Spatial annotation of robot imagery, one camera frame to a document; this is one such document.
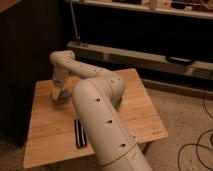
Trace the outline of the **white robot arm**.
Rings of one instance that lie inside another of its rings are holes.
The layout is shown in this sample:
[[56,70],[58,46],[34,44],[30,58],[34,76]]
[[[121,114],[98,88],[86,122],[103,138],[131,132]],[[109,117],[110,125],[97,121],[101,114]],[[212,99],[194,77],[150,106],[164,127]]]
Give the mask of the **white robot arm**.
[[52,52],[50,61],[54,66],[53,100],[60,97],[70,74],[81,78],[72,91],[72,101],[103,171],[152,171],[115,109],[125,90],[123,78],[108,69],[76,61],[71,50]]

